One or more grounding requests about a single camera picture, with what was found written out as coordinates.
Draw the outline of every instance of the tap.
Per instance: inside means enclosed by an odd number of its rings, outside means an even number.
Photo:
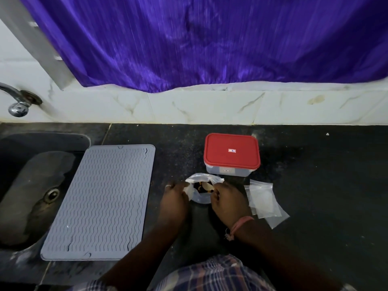
[[[35,94],[28,91],[19,91],[14,87],[7,84],[0,83],[0,90],[10,94],[16,103],[13,103],[9,108],[8,112],[12,116],[22,117],[28,113],[28,109],[32,104],[40,105],[42,100]]]

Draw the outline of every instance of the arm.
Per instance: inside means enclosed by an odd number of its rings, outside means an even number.
[[[147,289],[186,219],[189,199],[183,192],[185,186],[187,183],[181,182],[165,187],[156,226],[100,278],[102,282],[116,287],[118,291]]]
[[[228,228],[241,217],[252,215],[244,196],[235,187],[227,183],[219,183],[214,187],[216,190],[211,196],[212,208]],[[314,265],[298,258],[261,221],[246,222],[236,231],[235,236],[259,252],[265,273],[279,291],[340,291],[343,286],[329,279]]]

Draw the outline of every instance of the sink drain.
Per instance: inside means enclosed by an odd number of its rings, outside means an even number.
[[[47,191],[43,197],[43,201],[46,203],[53,203],[59,197],[59,190],[57,188],[52,188]]]

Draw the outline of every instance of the dish drying mat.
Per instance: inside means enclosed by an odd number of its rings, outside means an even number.
[[[86,150],[40,255],[44,260],[121,259],[142,239],[153,145]]]

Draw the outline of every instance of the red lid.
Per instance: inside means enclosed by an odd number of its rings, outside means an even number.
[[[252,136],[208,134],[203,160],[210,166],[246,168],[260,166],[259,145]]]

